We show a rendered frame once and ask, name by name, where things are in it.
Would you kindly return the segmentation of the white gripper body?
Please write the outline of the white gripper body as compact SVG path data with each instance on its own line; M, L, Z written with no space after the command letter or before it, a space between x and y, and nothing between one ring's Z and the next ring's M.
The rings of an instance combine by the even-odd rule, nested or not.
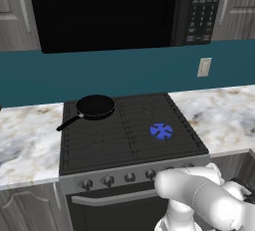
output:
M212 162L205 166L204 176L216 184L221 184L223 182L220 170L218 169L217 165Z

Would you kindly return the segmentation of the blue burner flame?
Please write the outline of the blue burner flame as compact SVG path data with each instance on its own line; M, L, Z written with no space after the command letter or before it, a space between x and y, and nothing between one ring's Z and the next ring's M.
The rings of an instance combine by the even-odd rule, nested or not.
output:
M158 140L170 139L173 134L173 129L166 123L154 123L149 128L149 133L152 137Z

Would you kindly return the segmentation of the black gas stove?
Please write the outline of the black gas stove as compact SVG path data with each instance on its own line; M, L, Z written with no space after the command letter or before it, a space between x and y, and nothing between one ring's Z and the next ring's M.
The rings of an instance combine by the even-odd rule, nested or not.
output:
M109 197L154 189L154 179L145 177L168 166L186 163L204 166L209 152L184 115L167 94L118 97L114 113L103 120L83 118L62 131L60 185L66 196ZM170 139L158 140L149 133L154 123L173 129ZM133 173L135 181L126 182ZM105 176L115 179L111 187L102 183ZM81 181L91 179L86 190Z

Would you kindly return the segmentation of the grey wood drawer front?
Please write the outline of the grey wood drawer front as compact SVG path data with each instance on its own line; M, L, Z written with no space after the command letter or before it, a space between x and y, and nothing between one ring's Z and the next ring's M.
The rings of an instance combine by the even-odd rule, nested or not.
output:
M255 189L255 153L252 150L212 157L211 161L220 169L225 181L239 178Z

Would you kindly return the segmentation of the black oven door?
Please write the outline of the black oven door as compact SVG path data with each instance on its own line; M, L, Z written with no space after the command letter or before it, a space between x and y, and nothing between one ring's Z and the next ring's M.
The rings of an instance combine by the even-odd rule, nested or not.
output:
M112 204L82 206L67 196L74 231L154 231L168 200L159 196Z

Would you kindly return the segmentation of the black frying pan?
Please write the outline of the black frying pan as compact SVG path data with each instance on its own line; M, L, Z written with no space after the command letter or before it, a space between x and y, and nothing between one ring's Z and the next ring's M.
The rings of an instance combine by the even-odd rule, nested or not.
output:
M63 122L56 128L61 131L78 119L102 120L111 116L116 109L115 101L104 95L90 95L81 98L76 103L77 115Z

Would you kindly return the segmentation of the grey wood cupboard door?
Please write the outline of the grey wood cupboard door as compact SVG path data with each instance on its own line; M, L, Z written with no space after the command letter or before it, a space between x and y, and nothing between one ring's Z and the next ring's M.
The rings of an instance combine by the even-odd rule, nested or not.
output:
M255 0L228 0L223 22L218 26L223 1L219 2L212 40L255 40Z
M0 231L73 231L66 199L56 184L62 211L53 183L0 190Z
M25 3L31 34L25 26L20 0L0 0L0 52L41 49L32 1Z

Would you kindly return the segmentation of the black microwave oven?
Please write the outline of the black microwave oven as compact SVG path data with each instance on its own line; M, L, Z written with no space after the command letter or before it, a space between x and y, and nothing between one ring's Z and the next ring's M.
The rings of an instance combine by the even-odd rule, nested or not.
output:
M32 0L45 54L206 45L220 0Z

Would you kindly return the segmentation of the white wall outlet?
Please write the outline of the white wall outlet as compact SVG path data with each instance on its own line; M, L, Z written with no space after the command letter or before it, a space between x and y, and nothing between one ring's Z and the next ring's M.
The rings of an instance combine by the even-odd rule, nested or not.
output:
M198 77L207 77L208 76L211 61L212 61L211 58L201 58L200 59L198 72L197 72Z

